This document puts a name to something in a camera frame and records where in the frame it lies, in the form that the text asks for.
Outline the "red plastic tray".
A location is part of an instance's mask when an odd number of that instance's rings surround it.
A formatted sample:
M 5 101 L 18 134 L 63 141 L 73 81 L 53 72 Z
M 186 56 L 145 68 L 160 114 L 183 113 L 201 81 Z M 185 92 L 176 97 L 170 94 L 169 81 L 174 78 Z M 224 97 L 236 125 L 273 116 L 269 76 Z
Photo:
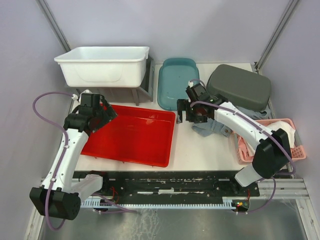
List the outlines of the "red plastic tray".
M 176 115 L 172 111 L 113 105 L 117 117 L 92 133 L 82 155 L 165 168 Z

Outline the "white plastic tub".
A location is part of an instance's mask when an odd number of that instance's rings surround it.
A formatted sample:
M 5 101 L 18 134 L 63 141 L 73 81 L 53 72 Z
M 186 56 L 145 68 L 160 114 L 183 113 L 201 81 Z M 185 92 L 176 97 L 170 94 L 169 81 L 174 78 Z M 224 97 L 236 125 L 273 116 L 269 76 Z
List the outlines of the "white plastic tub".
M 137 88 L 145 73 L 148 46 L 82 46 L 54 58 L 74 88 Z

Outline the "grey plastic basin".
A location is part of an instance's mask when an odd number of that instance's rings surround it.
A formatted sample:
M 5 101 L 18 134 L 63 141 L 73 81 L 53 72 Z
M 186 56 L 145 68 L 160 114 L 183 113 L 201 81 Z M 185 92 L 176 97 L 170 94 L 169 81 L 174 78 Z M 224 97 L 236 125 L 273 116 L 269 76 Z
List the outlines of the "grey plastic basin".
M 210 75 L 206 89 L 211 95 L 224 96 L 235 106 L 260 112 L 267 107 L 272 84 L 265 76 L 220 64 Z

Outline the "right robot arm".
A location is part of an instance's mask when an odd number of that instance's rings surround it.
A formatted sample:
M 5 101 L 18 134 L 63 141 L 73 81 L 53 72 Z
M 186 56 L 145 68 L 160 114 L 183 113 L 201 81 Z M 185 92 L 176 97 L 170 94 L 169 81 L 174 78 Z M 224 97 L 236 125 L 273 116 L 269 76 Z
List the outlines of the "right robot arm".
M 272 130 L 258 123 L 222 95 L 210 95 L 200 80 L 190 80 L 185 92 L 187 98 L 177 100 L 178 124 L 183 120 L 193 124 L 216 121 L 236 132 L 255 150 L 252 162 L 237 172 L 229 183 L 234 195 L 242 195 L 256 181 L 284 174 L 282 168 L 294 163 L 289 136 L 284 129 Z

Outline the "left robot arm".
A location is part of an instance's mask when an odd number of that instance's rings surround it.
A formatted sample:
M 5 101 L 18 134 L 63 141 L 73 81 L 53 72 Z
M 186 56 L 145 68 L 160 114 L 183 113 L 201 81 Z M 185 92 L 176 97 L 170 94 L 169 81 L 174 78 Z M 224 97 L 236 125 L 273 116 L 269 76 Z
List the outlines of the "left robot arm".
M 73 184 L 73 175 L 81 152 L 91 134 L 109 124 L 117 113 L 99 93 L 89 90 L 80 96 L 69 94 L 79 105 L 67 115 L 62 126 L 62 139 L 53 164 L 39 187 L 30 190 L 29 197 L 40 215 L 62 220 L 74 220 L 81 204 L 97 192 L 106 195 L 111 183 L 98 174 L 89 174 Z

